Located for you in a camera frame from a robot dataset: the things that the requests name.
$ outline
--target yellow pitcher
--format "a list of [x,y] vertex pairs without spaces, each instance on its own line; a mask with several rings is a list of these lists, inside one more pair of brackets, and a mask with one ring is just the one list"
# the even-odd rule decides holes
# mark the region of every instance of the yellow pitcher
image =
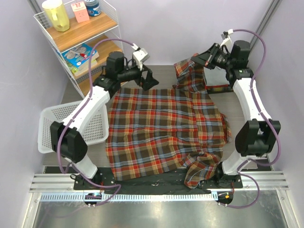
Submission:
[[42,3],[42,8],[57,31],[64,32],[70,28],[70,21],[62,0],[46,0]]

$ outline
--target plaid shirt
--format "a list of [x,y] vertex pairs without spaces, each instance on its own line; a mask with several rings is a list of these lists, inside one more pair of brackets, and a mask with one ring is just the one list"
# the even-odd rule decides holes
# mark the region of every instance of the plaid shirt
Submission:
[[209,179],[230,140],[227,120],[204,89],[203,68],[174,65],[174,89],[122,88],[109,112],[106,152],[119,181],[188,168],[185,185]]

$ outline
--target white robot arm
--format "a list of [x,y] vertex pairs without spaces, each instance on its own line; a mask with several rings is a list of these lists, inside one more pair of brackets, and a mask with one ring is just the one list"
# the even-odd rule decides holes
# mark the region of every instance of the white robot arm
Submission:
[[232,29],[224,32],[222,35],[223,42],[220,45],[214,43],[206,52],[191,59],[208,69],[220,67],[226,71],[226,79],[236,93],[245,117],[245,125],[235,139],[236,149],[219,166],[221,172],[219,178],[223,175],[237,175],[238,171],[241,171],[246,165],[246,160],[255,160],[257,157],[271,152],[276,138],[264,118],[273,125],[276,133],[279,133],[281,128],[280,122],[273,121],[265,110],[257,92],[256,81],[252,80],[253,71],[247,67],[250,44],[238,40],[233,43],[231,48],[230,35],[232,33]]
[[[88,179],[96,184],[101,183],[98,168],[87,156],[87,144],[82,138],[86,126],[90,123],[95,114],[103,109],[106,115],[105,104],[120,89],[121,82],[134,80],[143,90],[148,90],[158,84],[152,77],[152,71],[143,62],[149,58],[148,53],[143,48],[133,45],[132,64],[125,62],[122,52],[112,52],[107,58],[105,73],[103,72],[93,83],[91,94],[89,93],[79,106],[61,123],[53,122],[51,129],[52,148],[57,152],[60,148],[60,155],[63,156]],[[142,72],[147,71],[146,78],[142,77]]]

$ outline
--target metal floor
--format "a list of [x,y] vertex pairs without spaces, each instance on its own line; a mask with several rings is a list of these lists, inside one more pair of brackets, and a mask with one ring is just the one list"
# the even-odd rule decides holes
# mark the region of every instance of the metal floor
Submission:
[[[256,195],[256,191],[235,192],[233,204],[246,205]],[[83,208],[67,218],[53,217],[68,215],[83,205],[81,202],[41,202],[34,228],[288,227],[275,190],[262,191],[259,201],[247,209],[225,208],[214,201],[122,202]]]

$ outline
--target white plastic basket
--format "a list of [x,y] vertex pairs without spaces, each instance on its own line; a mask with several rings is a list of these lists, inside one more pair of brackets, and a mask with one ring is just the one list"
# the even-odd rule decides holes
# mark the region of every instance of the white plastic basket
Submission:
[[[81,101],[61,104],[45,108],[40,114],[38,130],[38,150],[41,153],[52,152],[50,126],[54,121],[61,122],[68,117]],[[99,109],[97,114],[85,129],[84,138],[87,145],[104,142],[109,136],[109,122],[106,106]]]

